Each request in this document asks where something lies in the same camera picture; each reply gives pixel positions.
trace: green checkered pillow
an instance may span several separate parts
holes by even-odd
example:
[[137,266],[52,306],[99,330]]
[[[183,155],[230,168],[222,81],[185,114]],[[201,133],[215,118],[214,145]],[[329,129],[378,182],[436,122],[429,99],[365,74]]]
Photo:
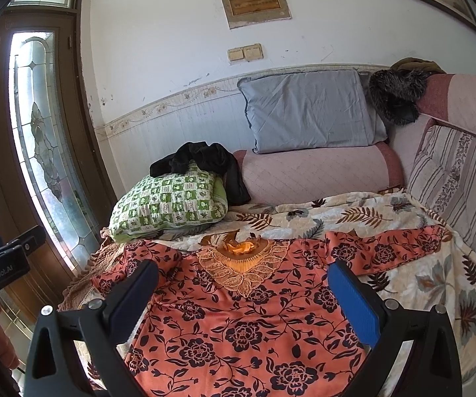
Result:
[[146,176],[113,209],[109,230],[124,243],[163,229],[218,222],[227,213],[221,178],[194,161],[184,175]]

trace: gray pillow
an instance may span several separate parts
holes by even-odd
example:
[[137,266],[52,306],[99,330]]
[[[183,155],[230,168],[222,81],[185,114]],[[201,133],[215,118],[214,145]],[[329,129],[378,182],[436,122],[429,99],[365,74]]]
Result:
[[355,70],[243,78],[238,88],[258,154],[369,146],[387,138]]

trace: decorative wallpaper border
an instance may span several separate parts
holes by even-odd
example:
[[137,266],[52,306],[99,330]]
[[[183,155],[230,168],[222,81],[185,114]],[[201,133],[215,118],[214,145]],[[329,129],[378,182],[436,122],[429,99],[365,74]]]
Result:
[[186,89],[176,94],[162,98],[156,102],[144,105],[120,118],[95,128],[98,141],[110,139],[133,127],[138,126],[148,120],[158,118],[162,115],[181,110],[190,106],[210,102],[222,97],[240,94],[237,82],[244,77],[262,77],[269,74],[302,73],[321,70],[358,70],[376,71],[388,68],[377,65],[352,65],[352,64],[321,64],[310,66],[290,66],[284,68],[271,68],[253,73],[240,74],[230,78],[221,79],[216,82],[206,83],[200,86]]

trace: light switch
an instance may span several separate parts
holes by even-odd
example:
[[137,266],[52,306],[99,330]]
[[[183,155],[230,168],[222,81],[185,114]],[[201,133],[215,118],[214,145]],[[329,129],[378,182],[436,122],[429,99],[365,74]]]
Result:
[[243,48],[243,54],[246,61],[261,60],[264,58],[262,53],[262,45],[260,43],[255,43],[251,46],[245,46]]
[[243,61],[261,60],[264,58],[262,45],[260,43],[229,49],[227,51],[227,56],[229,58],[229,63],[231,64]]
[[243,49],[241,47],[236,47],[235,49],[229,49],[227,51],[227,55],[229,56],[229,62],[239,61],[244,59]]

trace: door frame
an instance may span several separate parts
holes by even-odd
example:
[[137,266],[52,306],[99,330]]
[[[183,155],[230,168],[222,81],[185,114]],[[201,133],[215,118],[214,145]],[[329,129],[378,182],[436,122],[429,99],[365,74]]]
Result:
[[[27,26],[23,23],[26,17],[36,21],[46,18],[63,19],[66,26],[71,27],[67,37],[69,49],[65,51],[65,55],[71,53],[71,59],[68,62],[58,58],[57,70],[58,82],[62,69],[71,71],[74,80],[71,84],[66,76],[64,84],[58,83],[65,91],[71,90],[72,102],[76,103],[76,108],[72,108],[71,112],[67,109],[62,112],[65,137],[70,145],[77,176],[100,226],[107,226],[110,212],[116,203],[115,193],[100,156],[91,117],[84,106],[87,100],[81,74],[80,2],[81,0],[76,0],[75,9],[12,6],[7,8],[0,18],[0,236],[5,243],[30,227],[42,224],[20,170],[10,120],[9,58],[12,35],[18,30],[31,30],[34,25],[38,25],[38,22],[30,22]],[[63,40],[59,35],[59,51]],[[63,95],[59,96],[60,103],[63,103]],[[58,305],[63,300],[64,289],[74,278],[73,272],[67,267],[50,238],[47,239],[46,244],[28,258],[31,271],[5,288],[31,321],[35,321],[44,305]]]

